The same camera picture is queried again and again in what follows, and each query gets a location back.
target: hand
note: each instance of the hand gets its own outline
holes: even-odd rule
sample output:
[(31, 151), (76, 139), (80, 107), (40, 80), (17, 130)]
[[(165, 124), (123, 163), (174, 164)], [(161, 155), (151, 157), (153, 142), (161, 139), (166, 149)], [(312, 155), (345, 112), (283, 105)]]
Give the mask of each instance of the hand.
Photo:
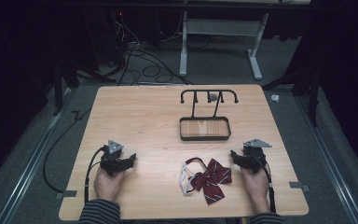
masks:
[(110, 176), (104, 169), (98, 167), (97, 175), (94, 180), (94, 188), (97, 193), (97, 198), (113, 203), (120, 192), (124, 174), (126, 174), (126, 171), (114, 173), (113, 176)]
[(269, 202), (267, 201), (269, 180), (266, 173), (263, 169), (259, 169), (257, 173), (253, 174), (252, 170), (244, 168), (241, 168), (241, 173), (255, 213), (269, 213)]

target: desk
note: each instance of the desk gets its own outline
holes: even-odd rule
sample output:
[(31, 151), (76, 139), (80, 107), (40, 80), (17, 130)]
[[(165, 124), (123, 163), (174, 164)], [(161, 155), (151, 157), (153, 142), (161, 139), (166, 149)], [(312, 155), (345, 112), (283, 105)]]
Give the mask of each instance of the desk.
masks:
[[(257, 3), (257, 4), (280, 4), (275, 0), (202, 0), (199, 2), (222, 2), (222, 3)], [(294, 0), (290, 4), (307, 5), (310, 0)], [(264, 13), (260, 21), (224, 21), (224, 20), (206, 20), (190, 19), (187, 12), (183, 15), (183, 35), (182, 50), (180, 57), (179, 74), (187, 74), (187, 34), (205, 34), (205, 35), (247, 35), (255, 37), (255, 44), (251, 49), (247, 49), (247, 56), (252, 66), (252, 71), (256, 80), (261, 80), (261, 72), (255, 57), (261, 37), (267, 24), (268, 13)]]
[[(230, 89), (237, 93), (237, 104), (227, 94), (217, 111), (218, 116), (229, 119), (231, 136), (227, 141), (180, 139), (179, 119), (189, 117), (192, 110), (191, 93), (185, 94), (185, 102), (180, 103), (181, 92), (188, 89)], [(211, 116), (214, 104), (206, 102), (206, 93), (205, 98), (199, 94), (199, 101), (195, 115)], [(309, 208), (302, 190), (289, 186), (289, 182), (297, 182), (296, 174), (258, 85), (102, 87), (95, 98), (66, 189), (76, 190), (77, 194), (63, 199), (60, 218), (78, 220), (80, 217), (90, 159), (109, 139), (124, 145), (122, 158), (137, 154), (134, 168), (127, 171), (117, 198), (122, 219), (251, 216), (253, 211), (241, 171), (233, 164), (230, 150), (241, 153), (242, 143), (255, 138), (272, 144), (264, 152), (272, 172), (277, 212), (283, 216), (307, 214)], [(179, 185), (182, 164), (192, 157), (200, 157), (205, 163), (214, 158), (232, 169), (232, 183), (220, 185), (226, 198), (207, 205), (202, 191), (186, 196), (182, 193)], [(202, 171), (195, 162), (190, 165), (193, 165), (192, 172)], [(92, 186), (96, 170), (90, 173), (90, 200), (96, 197)]]

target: metal rail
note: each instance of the metal rail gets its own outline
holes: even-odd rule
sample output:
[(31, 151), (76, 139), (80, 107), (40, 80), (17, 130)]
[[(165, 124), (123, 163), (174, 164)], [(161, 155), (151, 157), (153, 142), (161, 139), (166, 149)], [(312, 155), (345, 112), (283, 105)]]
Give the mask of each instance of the metal rail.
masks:
[[(64, 101), (64, 104), (62, 106), (62, 111), (72, 100), (74, 92), (68, 88), (64, 95), (66, 101)], [(46, 153), (48, 152), (48, 148), (47, 148), (48, 140), (53, 134), (54, 129), (62, 116), (62, 111), (51, 119), (49, 126), (43, 133), (42, 138), (40, 139), (32, 158), (28, 162), (24, 172), (22, 173), (19, 181), (17, 182), (16, 187), (11, 193), (10, 198), (7, 200), (7, 203), (0, 214), (0, 224), (10, 223), (11, 219), (14, 217), (17, 208), (19, 207), (22, 198), (25, 195), (25, 192), (27, 191), (28, 187), (30, 186), (34, 178), (34, 174), (36, 173), (39, 164), (41, 163)]]
[(304, 102), (304, 99), (302, 97), (295, 97), (295, 99), (298, 108), (301, 110), (305, 120), (310, 126), (310, 130), (312, 131), (313, 136), (320, 149), (324, 167), (326, 168), (326, 171), (331, 178), (331, 181), (336, 189), (337, 195), (341, 200), (344, 209), (347, 212), (348, 218), (350, 219), (351, 223), (358, 224), (358, 206), (351, 195), (351, 190), (348, 188), (345, 180), (339, 172), (336, 163), (327, 148), (327, 145), (322, 139), (321, 133), (319, 132), (318, 128), (313, 126), (312, 122), (310, 121), (310, 118), (308, 117), (308, 109), (306, 103)]

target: wooden table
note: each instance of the wooden table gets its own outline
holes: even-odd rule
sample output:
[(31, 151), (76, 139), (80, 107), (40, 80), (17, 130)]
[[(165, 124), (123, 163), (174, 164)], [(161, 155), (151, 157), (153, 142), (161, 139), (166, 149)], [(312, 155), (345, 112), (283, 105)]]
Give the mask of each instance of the wooden table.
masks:
[[(185, 102), (180, 103), (181, 92), (188, 89), (230, 89), (237, 93), (237, 104), (233, 95), (225, 94), (225, 102), (217, 111), (218, 116), (229, 119), (232, 133), (227, 141), (180, 139), (179, 119), (191, 116), (193, 95), (185, 94)], [(199, 100), (195, 115), (211, 116), (214, 104), (206, 102), (206, 93), (205, 96), (200, 93)], [(117, 198), (122, 219), (251, 216), (254, 212), (230, 150), (241, 154), (242, 143), (255, 138), (272, 144), (264, 152), (272, 172), (277, 213), (307, 214), (309, 208), (302, 190), (289, 186), (289, 182), (297, 182), (296, 174), (258, 85), (101, 87), (67, 187), (77, 194), (63, 199), (60, 218), (78, 220), (80, 217), (91, 157), (109, 139), (124, 145), (123, 159), (137, 154), (134, 168), (127, 171)], [(220, 185), (226, 198), (207, 205), (202, 190), (182, 193), (179, 185), (182, 164), (193, 157), (200, 157), (205, 163), (214, 158), (232, 168), (232, 183)], [(196, 162), (190, 164), (192, 172), (203, 172)], [(96, 170), (94, 167), (90, 174), (90, 200), (95, 198), (92, 181)]]

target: red bow tie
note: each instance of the red bow tie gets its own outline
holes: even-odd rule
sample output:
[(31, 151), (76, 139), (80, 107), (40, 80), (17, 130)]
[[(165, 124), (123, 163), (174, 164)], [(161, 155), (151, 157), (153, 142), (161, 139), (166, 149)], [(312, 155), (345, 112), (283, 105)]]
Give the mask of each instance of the red bow tie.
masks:
[(207, 204), (215, 203), (225, 198), (225, 194), (220, 189), (218, 184), (229, 184), (232, 182), (231, 169), (223, 167), (214, 159), (211, 159), (208, 166), (206, 166), (200, 158), (192, 158), (186, 161), (186, 164), (189, 164), (194, 160), (200, 161), (206, 168), (206, 171), (204, 173), (198, 172), (195, 174), (194, 178), (190, 182), (193, 189), (189, 192), (194, 189), (200, 191), (203, 187)]

